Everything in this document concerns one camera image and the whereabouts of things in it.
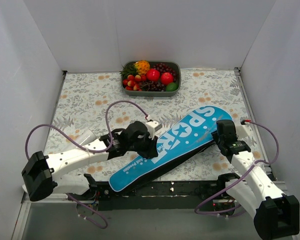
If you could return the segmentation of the blue sport racket bag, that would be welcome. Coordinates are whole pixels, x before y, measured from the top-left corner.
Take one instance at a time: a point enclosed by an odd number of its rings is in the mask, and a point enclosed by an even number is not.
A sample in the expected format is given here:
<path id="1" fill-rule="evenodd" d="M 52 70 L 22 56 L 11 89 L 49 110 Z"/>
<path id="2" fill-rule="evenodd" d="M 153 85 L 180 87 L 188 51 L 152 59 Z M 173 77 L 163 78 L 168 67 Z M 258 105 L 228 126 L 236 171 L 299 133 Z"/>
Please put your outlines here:
<path id="1" fill-rule="evenodd" d="M 184 163 L 212 141 L 217 121 L 233 120 L 222 108 L 199 107 L 163 133 L 157 140 L 157 157 L 145 159 L 140 155 L 109 178 L 116 193 L 125 193 L 143 186 Z"/>

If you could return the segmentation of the white shuttlecock tube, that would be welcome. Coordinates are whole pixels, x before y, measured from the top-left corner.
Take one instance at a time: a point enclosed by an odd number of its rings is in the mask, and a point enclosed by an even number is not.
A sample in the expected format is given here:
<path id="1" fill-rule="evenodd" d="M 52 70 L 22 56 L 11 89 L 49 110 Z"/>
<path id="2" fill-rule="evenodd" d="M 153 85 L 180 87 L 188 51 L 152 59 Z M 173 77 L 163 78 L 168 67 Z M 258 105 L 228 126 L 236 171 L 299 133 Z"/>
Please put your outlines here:
<path id="1" fill-rule="evenodd" d="M 85 130 L 83 133 L 81 133 L 79 136 L 75 137 L 74 141 L 80 145 L 80 146 L 84 146 L 87 144 L 90 144 L 91 142 L 95 141 L 97 139 L 97 136 L 90 130 L 87 129 Z M 73 149 L 77 149 L 78 147 L 76 145 L 74 145 L 73 143 L 69 143 L 66 147 L 65 147 L 65 151 L 69 151 L 69 150 L 73 150 Z"/>

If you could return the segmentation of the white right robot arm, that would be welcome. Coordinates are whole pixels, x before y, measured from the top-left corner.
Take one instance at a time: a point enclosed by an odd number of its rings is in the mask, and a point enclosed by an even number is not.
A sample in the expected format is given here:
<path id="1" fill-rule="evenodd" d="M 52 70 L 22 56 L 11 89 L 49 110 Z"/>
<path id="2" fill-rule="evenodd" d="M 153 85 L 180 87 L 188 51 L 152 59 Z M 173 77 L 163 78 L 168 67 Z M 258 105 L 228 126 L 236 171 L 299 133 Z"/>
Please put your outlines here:
<path id="1" fill-rule="evenodd" d="M 238 139 L 232 120 L 218 120 L 212 133 L 221 154 L 241 174 L 216 186 L 222 199 L 233 197 L 248 212 L 259 237 L 274 240 L 300 232 L 300 203 L 287 195 L 267 176 L 249 146 Z"/>

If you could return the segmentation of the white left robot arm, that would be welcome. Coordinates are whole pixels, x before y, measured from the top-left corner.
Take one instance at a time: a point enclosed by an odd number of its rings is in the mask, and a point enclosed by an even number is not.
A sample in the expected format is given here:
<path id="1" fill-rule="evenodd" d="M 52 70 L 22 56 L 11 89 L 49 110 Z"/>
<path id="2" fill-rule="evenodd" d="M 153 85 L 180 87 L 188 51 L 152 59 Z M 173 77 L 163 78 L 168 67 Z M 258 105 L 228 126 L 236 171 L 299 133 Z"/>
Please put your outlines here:
<path id="1" fill-rule="evenodd" d="M 118 128 L 107 135 L 74 149 L 45 155 L 42 151 L 28 156 L 21 175 L 23 189 L 30 201 L 41 201 L 51 194 L 81 195 L 85 200 L 96 196 L 96 183 L 92 176 L 66 175 L 85 166 L 122 157 L 126 152 L 136 152 L 145 159 L 158 156 L 156 130 L 161 125 L 154 120 L 135 121 L 127 128 Z"/>

